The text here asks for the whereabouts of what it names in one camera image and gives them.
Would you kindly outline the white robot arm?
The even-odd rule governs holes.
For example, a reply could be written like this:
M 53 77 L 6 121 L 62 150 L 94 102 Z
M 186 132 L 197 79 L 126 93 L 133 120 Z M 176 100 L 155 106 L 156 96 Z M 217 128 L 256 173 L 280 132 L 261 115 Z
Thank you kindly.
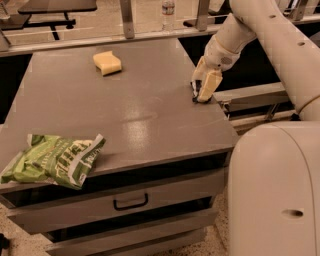
M 208 101 L 222 73 L 258 40 L 299 116 L 259 125 L 234 147 L 228 176 L 230 256 L 320 256 L 320 48 L 280 0 L 230 0 L 231 13 L 192 75 Z

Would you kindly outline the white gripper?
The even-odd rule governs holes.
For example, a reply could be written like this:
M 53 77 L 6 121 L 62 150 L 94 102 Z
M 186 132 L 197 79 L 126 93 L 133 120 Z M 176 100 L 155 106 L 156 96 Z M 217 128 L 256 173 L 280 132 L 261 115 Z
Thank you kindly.
M 192 74 L 191 85 L 196 87 L 196 82 L 201 82 L 201 87 L 197 96 L 198 102 L 207 102 L 220 85 L 223 77 L 221 71 L 227 71 L 240 58 L 239 53 L 226 50 L 213 35 L 208 41 L 204 57 L 201 57 Z

